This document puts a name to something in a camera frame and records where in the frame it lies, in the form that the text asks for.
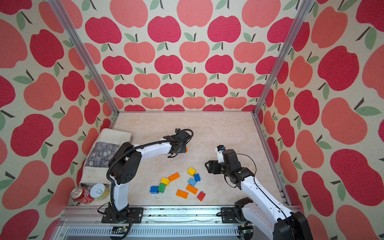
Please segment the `dark blue lego brick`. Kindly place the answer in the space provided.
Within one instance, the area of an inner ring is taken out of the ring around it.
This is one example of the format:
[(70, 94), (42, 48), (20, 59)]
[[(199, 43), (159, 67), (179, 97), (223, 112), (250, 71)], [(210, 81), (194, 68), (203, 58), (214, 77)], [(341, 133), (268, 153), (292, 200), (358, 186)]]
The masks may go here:
[(196, 182), (199, 182), (201, 180), (200, 175), (199, 174), (194, 174), (194, 180)]

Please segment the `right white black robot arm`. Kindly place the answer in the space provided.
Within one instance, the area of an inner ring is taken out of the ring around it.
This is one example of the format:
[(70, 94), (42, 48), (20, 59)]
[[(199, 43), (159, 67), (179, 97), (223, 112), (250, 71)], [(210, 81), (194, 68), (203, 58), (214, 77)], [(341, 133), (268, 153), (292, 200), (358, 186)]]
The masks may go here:
[(219, 145), (215, 148), (218, 159), (208, 161), (205, 167), (210, 174), (224, 175), (233, 187), (248, 196), (235, 203), (239, 222), (250, 222), (270, 240), (312, 240), (307, 218), (293, 212), (273, 197), (258, 181), (255, 174), (242, 167), (233, 149)]

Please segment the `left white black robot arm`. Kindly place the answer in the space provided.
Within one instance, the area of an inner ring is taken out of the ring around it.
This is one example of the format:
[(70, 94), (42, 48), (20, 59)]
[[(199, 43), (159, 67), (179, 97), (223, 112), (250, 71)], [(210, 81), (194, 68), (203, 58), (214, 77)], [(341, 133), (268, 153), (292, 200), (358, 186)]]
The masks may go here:
[(135, 177), (140, 162), (159, 155), (174, 158), (179, 153), (187, 152), (187, 143), (193, 136), (185, 131), (142, 145), (126, 142), (121, 145), (110, 160), (106, 178), (111, 182), (110, 209), (121, 218), (122, 211), (129, 206), (129, 182)]

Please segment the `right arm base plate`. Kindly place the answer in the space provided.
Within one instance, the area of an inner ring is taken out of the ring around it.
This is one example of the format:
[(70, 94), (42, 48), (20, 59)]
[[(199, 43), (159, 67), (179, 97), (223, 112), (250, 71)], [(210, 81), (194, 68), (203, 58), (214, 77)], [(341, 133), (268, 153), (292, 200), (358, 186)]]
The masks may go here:
[(229, 208), (221, 208), (216, 214), (222, 219), (224, 224), (251, 224), (261, 216), (263, 212), (257, 206), (238, 208), (236, 206)]

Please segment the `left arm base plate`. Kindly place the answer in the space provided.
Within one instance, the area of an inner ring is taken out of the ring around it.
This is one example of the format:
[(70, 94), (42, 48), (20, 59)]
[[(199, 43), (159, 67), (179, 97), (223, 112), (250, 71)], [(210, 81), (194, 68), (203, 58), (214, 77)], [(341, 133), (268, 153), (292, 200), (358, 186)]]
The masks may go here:
[(128, 224), (128, 219), (133, 224), (140, 224), (143, 217), (143, 208), (126, 207), (117, 213), (112, 207), (107, 207), (103, 213), (103, 224)]

